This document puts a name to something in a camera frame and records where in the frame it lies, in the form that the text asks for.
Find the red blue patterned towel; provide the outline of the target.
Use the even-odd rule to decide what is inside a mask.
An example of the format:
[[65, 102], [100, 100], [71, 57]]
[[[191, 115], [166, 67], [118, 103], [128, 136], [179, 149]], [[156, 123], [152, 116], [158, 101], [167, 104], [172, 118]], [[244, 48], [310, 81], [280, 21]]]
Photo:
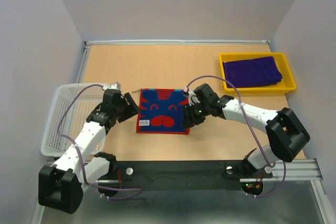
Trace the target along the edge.
[[137, 133], [188, 135], [183, 106], [188, 98], [180, 89], [141, 89]]

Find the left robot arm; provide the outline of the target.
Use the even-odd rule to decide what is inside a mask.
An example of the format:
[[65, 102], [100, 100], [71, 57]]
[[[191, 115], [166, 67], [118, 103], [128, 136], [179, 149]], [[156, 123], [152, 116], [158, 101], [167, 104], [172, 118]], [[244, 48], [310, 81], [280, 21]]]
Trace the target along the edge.
[[123, 94], [119, 83], [102, 86], [102, 102], [89, 114], [76, 139], [65, 135], [71, 146], [51, 166], [45, 165], [38, 174], [38, 203], [42, 206], [74, 213], [89, 187], [98, 188], [100, 177], [113, 178], [117, 166], [115, 156], [98, 153], [85, 164], [94, 147], [103, 140], [116, 123], [139, 113], [129, 93]]

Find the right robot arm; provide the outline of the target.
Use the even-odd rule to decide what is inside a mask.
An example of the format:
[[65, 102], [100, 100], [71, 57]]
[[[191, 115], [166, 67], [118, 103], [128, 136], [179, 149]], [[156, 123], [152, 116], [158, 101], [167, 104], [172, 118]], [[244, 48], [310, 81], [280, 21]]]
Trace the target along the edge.
[[188, 104], [183, 106], [183, 127], [189, 129], [205, 121], [209, 115], [246, 124], [250, 131], [258, 129], [268, 137], [268, 144], [249, 152], [241, 162], [244, 175], [253, 177], [276, 161], [292, 162], [310, 141], [310, 135], [294, 111], [267, 110], [245, 104], [241, 99], [219, 97], [208, 84], [195, 90], [185, 88]]

